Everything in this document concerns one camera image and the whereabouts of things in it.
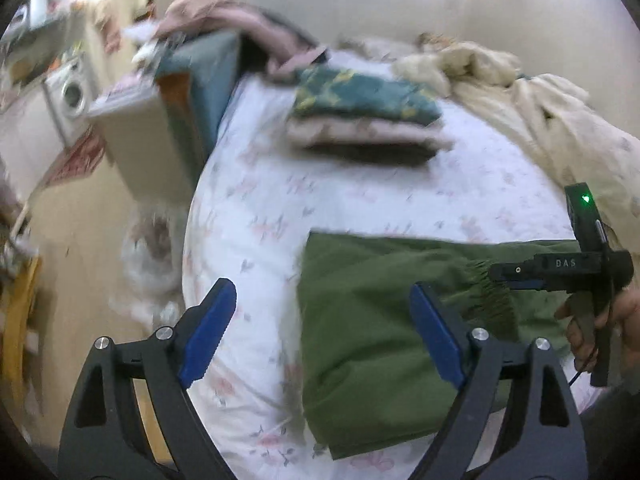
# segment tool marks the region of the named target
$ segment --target white floral bedsheet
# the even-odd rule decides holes
[[[382,75],[388,66],[337,53],[334,64]],[[284,139],[292,89],[241,83],[200,178],[186,233],[183,289],[200,303],[221,276],[238,307],[190,396],[241,480],[405,479],[430,437],[332,461],[300,403],[299,256],[309,230],[505,242],[573,238],[564,197],[520,148],[459,105],[441,102],[452,152],[420,169],[363,166],[293,151]],[[567,374],[573,374],[570,360]],[[578,407],[597,392],[581,377]],[[486,460],[492,416],[474,462]]]

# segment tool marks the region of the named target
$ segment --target blue gripper pad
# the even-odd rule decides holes
[[[453,333],[442,319],[438,310],[440,301],[432,292],[426,293],[423,285],[419,284],[412,286],[409,301],[409,310],[415,328],[427,347],[440,378],[460,390],[466,380],[463,369],[465,350],[460,348]],[[455,328],[460,328],[461,323],[463,323],[462,318]]]
[[[206,308],[206,313],[184,346],[182,366],[178,372],[178,380],[185,390],[193,381],[204,377],[213,359],[236,311],[236,286],[230,280],[220,278],[200,306]]]

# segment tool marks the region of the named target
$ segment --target washing machine door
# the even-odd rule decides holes
[[[87,84],[77,77],[67,79],[62,85],[60,112],[69,119],[76,119],[88,110],[90,104]]]

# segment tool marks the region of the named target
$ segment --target red mat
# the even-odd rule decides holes
[[[71,151],[58,163],[47,185],[91,175],[104,156],[104,139],[92,128],[78,139]]]

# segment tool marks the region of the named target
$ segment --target washing machine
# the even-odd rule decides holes
[[[76,57],[47,75],[45,87],[53,119],[71,148],[90,126],[86,112],[97,96],[91,67]]]

